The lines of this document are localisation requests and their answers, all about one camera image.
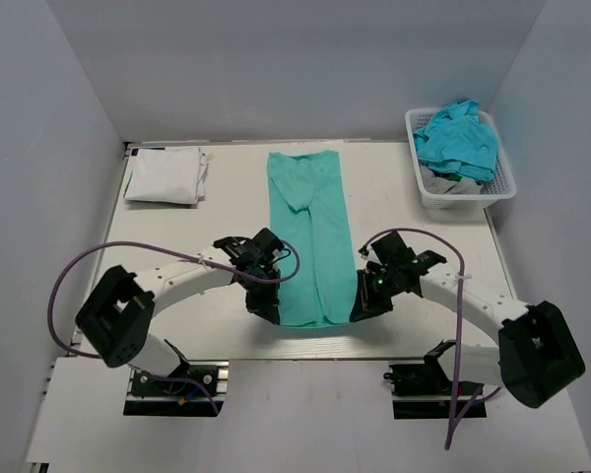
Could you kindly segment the green t shirt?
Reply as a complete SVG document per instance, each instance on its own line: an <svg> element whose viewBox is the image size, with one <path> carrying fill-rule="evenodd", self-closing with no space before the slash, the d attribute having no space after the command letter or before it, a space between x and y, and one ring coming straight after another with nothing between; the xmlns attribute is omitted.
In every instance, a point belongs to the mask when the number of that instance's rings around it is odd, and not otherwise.
<svg viewBox="0 0 591 473"><path fill-rule="evenodd" d="M282 326L322 328L347 324L358 279L346 209L340 156L336 151L288 156L271 153L267 162L270 229L290 243L280 284Z"/></svg>

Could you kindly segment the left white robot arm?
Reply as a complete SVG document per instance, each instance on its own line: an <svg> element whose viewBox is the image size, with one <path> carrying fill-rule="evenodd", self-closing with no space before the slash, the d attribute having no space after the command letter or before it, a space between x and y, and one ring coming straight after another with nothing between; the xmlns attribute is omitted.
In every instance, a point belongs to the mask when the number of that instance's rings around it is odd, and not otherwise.
<svg viewBox="0 0 591 473"><path fill-rule="evenodd" d="M150 332L152 319L174 304L232 284L245 290L248 304L275 309L281 278L277 260L287 249L264 228L253 238L220 238L201 253L151 270L113 266L79 310L77 327L110 368L127 365L155 379L183 378L188 361Z"/></svg>

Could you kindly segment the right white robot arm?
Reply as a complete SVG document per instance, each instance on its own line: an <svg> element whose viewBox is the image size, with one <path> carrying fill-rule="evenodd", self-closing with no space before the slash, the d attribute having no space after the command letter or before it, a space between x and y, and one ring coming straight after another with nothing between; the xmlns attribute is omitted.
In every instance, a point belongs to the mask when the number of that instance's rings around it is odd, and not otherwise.
<svg viewBox="0 0 591 473"><path fill-rule="evenodd" d="M585 373L585 363L560 309L547 301L528 304L463 277L435 251L414 252L396 232L369 240L358 273L352 323L393 308L393 298L414 294L443 306L491 340L466 345L458 338L438 343L416 364L386 374L400 397L466 395L471 385L506 389L538 408Z"/></svg>

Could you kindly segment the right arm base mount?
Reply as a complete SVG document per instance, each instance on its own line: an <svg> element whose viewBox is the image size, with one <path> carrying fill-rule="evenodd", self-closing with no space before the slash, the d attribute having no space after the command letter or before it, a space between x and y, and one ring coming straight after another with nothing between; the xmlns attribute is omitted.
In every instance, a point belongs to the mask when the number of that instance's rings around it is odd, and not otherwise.
<svg viewBox="0 0 591 473"><path fill-rule="evenodd" d="M452 380L437 363L454 353L454 342L443 341L421 359L392 364L383 374L392 391L395 420L444 420L449 416Z"/></svg>

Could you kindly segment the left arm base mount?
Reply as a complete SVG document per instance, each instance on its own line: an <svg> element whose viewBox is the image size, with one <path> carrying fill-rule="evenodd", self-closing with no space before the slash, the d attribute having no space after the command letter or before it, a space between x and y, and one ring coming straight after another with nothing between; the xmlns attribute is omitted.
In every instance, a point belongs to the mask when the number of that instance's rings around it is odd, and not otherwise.
<svg viewBox="0 0 591 473"><path fill-rule="evenodd" d="M192 382L154 380L131 371L123 415L128 417L215 418L228 389L228 362L191 364L181 375Z"/></svg>

